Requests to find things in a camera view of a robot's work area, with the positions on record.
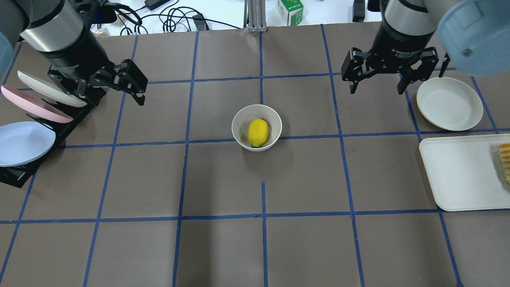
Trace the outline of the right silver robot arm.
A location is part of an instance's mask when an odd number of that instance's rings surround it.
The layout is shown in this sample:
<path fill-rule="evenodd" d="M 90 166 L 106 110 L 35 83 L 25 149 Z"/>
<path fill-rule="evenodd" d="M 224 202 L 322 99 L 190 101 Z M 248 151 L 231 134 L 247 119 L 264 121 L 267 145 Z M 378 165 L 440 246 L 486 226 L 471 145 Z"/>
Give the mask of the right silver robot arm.
<path fill-rule="evenodd" d="M 399 94 L 428 80 L 439 63 L 433 35 L 445 50 L 441 71 L 450 62 L 475 77 L 509 70 L 508 0 L 370 0 L 367 9 L 381 13 L 381 25 L 371 49 L 352 47 L 342 64 L 351 93 L 379 73 L 400 75 Z"/>

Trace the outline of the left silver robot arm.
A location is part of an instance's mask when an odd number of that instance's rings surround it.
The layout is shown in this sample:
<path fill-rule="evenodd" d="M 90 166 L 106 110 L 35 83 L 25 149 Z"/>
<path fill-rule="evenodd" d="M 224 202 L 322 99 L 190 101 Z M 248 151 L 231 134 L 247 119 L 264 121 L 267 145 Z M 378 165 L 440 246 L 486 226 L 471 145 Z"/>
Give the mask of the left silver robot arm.
<path fill-rule="evenodd" d="M 14 46 L 23 38 L 48 60 L 47 75 L 59 91 L 97 106 L 103 88 L 130 94 L 144 105 L 148 79 L 126 59 L 114 64 L 82 13 L 67 0 L 2 0 L 1 75 L 11 67 Z"/>

